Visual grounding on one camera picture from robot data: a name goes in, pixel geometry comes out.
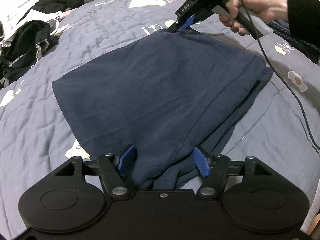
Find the black sleeve forearm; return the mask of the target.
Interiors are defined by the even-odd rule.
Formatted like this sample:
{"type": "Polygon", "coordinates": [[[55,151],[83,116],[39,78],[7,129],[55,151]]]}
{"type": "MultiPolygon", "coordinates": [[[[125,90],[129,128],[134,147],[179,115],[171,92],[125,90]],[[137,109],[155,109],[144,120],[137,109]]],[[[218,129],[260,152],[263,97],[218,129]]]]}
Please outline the black sleeve forearm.
{"type": "Polygon", "coordinates": [[[287,15],[291,35],[319,47],[319,0],[287,0],[287,15]]]}

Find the person's right hand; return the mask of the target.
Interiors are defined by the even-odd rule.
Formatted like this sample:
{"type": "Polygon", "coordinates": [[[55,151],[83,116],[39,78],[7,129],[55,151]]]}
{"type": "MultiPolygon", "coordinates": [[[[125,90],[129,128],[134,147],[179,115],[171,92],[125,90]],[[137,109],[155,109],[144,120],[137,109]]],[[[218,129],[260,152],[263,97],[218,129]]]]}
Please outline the person's right hand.
{"type": "Polygon", "coordinates": [[[230,16],[220,16],[219,20],[224,26],[240,36],[245,36],[246,32],[240,23],[235,22],[235,19],[239,8],[244,5],[265,23],[274,20],[288,21],[287,0],[230,0],[226,3],[230,16]]]}

